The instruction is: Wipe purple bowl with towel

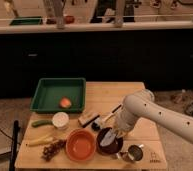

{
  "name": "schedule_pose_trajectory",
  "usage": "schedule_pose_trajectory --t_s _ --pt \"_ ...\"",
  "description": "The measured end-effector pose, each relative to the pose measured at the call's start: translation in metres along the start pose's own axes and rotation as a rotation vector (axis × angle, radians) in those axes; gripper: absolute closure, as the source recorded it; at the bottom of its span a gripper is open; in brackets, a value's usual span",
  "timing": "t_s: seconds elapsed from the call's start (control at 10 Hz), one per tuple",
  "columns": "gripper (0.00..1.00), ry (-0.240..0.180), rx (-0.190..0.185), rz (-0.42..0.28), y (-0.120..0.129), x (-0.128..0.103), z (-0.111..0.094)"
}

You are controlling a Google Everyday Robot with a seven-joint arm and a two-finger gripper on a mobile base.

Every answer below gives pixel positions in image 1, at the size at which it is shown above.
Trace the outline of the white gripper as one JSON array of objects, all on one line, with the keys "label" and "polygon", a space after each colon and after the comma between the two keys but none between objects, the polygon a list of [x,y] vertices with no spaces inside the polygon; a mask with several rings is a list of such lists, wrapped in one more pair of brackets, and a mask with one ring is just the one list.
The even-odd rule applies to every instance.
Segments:
[{"label": "white gripper", "polygon": [[117,138],[122,138],[134,128],[133,116],[128,112],[120,112],[114,121],[114,133]]}]

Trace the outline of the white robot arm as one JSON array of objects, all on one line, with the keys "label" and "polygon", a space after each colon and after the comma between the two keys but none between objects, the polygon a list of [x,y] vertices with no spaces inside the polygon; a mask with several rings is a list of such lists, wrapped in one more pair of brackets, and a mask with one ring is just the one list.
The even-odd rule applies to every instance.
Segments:
[{"label": "white robot arm", "polygon": [[143,89],[129,94],[123,99],[123,108],[116,115],[114,130],[118,137],[132,131],[137,121],[143,117],[172,131],[193,144],[193,117],[157,105],[154,94]]}]

